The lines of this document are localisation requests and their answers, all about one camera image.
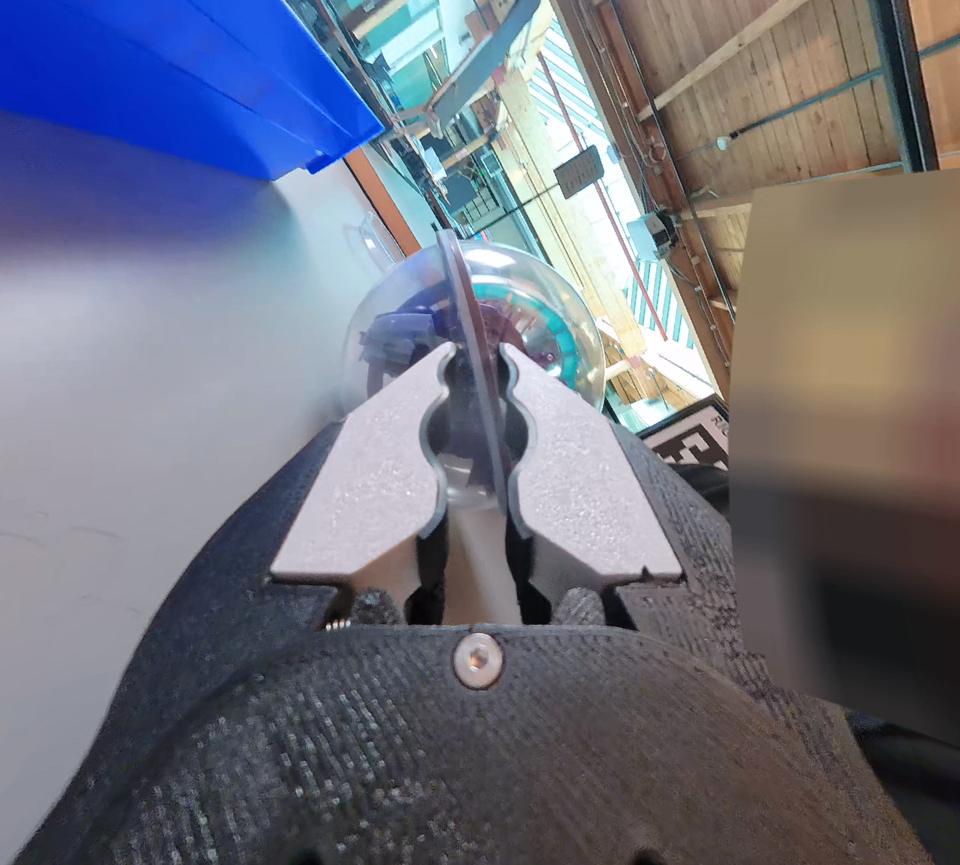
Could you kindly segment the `clear maze ball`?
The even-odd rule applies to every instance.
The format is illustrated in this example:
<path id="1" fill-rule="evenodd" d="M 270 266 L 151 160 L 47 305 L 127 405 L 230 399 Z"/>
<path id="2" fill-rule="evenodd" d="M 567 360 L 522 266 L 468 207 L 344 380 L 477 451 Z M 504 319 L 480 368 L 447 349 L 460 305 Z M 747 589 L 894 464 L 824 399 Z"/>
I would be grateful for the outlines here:
<path id="1" fill-rule="evenodd" d="M 439 239 L 393 264 L 362 298 L 342 347 L 342 410 L 353 412 L 442 344 L 447 397 L 419 428 L 422 449 L 440 479 L 444 509 L 496 508 L 497 463 L 488 444 L 481 371 L 470 342 L 486 348 L 496 383 L 503 490 L 526 451 L 533 426 L 513 402 L 511 346 L 550 381 L 587 405 L 603 405 L 605 358 L 582 296 L 558 271 L 527 251 L 497 243 Z"/>

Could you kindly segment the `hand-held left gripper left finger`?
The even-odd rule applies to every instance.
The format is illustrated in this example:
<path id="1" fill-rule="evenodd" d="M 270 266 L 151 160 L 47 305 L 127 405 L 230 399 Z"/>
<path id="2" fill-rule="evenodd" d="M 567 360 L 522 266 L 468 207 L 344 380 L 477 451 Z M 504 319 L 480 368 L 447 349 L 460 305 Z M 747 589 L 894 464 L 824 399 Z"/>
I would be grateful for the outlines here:
<path id="1" fill-rule="evenodd" d="M 454 344 L 441 343 L 348 414 L 271 563 L 274 579 L 394 599 L 421 586 L 418 538 L 447 511 L 427 426 L 450 396 L 453 357 Z"/>

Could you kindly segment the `blue plastic bin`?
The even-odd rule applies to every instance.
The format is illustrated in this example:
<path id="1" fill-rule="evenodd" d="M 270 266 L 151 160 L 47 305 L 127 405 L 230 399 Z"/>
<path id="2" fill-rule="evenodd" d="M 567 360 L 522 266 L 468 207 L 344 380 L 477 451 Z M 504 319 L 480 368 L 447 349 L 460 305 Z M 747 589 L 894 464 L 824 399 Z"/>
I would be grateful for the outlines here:
<path id="1" fill-rule="evenodd" d="M 384 130 L 285 0 L 1 0 L 1 105 L 270 182 Z"/>

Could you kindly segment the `black and white marker tag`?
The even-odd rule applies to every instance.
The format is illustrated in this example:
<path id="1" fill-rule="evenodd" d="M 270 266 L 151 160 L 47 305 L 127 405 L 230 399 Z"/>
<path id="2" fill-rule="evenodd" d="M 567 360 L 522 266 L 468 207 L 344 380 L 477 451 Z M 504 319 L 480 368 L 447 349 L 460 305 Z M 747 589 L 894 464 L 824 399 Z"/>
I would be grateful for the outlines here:
<path id="1" fill-rule="evenodd" d="M 716 393 L 640 430 L 637 437 L 668 464 L 729 468 L 729 410 Z"/>

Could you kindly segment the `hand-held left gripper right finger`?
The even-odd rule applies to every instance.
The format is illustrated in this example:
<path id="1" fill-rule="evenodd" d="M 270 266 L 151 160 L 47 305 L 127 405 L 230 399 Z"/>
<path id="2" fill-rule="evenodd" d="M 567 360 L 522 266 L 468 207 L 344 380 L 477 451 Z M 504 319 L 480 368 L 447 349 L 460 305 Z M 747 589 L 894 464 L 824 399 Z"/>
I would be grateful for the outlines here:
<path id="1" fill-rule="evenodd" d="M 574 588 L 680 582 L 682 565 L 610 420 L 512 344 L 501 355 L 527 429 L 509 502 L 532 546 L 532 586 L 561 599 Z"/>

